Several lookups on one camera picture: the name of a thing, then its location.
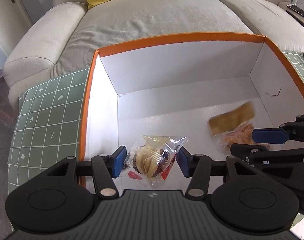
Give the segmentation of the phone on sofa arm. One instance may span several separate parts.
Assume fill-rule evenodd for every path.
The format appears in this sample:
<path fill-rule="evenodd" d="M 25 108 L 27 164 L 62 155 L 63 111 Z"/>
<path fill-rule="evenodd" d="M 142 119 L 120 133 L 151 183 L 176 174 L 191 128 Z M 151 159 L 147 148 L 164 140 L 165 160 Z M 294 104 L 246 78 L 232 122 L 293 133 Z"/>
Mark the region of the phone on sofa arm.
<path fill-rule="evenodd" d="M 299 15 L 301 15 L 304 18 L 304 10 L 302 10 L 301 8 L 299 8 L 298 6 L 290 3 L 287 5 L 287 7 L 291 10 L 293 10 L 294 12 L 298 13 Z"/>

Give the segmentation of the remote on sofa arm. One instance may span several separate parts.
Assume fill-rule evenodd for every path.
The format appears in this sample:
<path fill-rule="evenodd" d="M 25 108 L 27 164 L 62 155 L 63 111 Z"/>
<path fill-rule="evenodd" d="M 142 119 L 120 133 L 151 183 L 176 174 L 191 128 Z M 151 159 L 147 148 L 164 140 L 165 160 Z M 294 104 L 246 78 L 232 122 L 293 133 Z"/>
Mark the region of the remote on sofa arm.
<path fill-rule="evenodd" d="M 294 15 L 292 12 L 290 11 L 286 11 L 291 17 L 293 17 L 300 25 L 302 25 L 304 27 L 304 21 L 301 20 L 299 17 L 297 17 L 296 15 Z"/>

